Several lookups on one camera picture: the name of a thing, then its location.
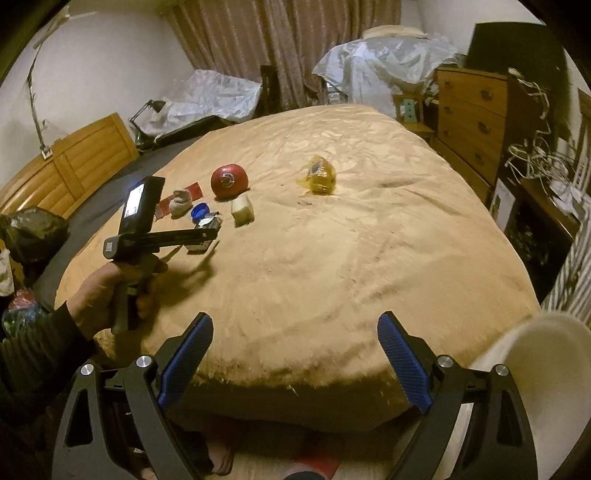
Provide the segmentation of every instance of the yellow plastic bag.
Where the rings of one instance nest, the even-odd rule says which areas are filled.
[[[298,184],[308,188],[312,193],[330,195],[336,187],[336,170],[325,158],[313,155],[305,167],[305,176]]]

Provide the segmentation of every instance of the pistol grip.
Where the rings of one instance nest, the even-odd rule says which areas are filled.
[[[113,294],[113,324],[111,326],[113,335],[135,330],[138,327],[139,316],[135,301],[145,290],[146,283],[157,264],[158,257],[156,255],[144,255],[138,265],[144,273],[141,280],[138,283],[123,282],[115,287]]]

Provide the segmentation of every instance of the blue bottle cap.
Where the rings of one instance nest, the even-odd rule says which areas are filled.
[[[191,219],[193,220],[193,223],[197,225],[208,213],[209,207],[207,206],[207,203],[198,203],[193,207],[193,210],[191,210]]]

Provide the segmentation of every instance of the hand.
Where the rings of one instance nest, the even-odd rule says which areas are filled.
[[[166,272],[168,266],[158,262],[155,273]],[[91,340],[98,332],[109,328],[112,322],[111,301],[115,287],[121,282],[137,282],[143,272],[139,267],[120,262],[110,262],[90,275],[66,306],[82,335]],[[148,283],[147,292],[137,298],[138,316],[146,319],[154,307],[154,293],[158,287],[157,277]]]

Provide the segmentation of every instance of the beige bedspread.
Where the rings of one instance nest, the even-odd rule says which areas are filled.
[[[296,183],[314,154],[337,170],[332,196]],[[248,172],[254,223],[234,228],[212,171]],[[370,430],[408,405],[378,344],[392,310],[435,353],[469,364],[523,318],[539,312],[526,270],[464,180],[419,137],[373,109],[322,106],[207,134],[158,173],[164,195],[198,181],[224,223],[207,257],[163,249],[161,308],[136,332],[98,341],[130,362],[179,335],[195,315],[213,343],[177,410]],[[109,220],[69,265],[56,305],[105,260]],[[154,229],[189,228],[188,217]]]

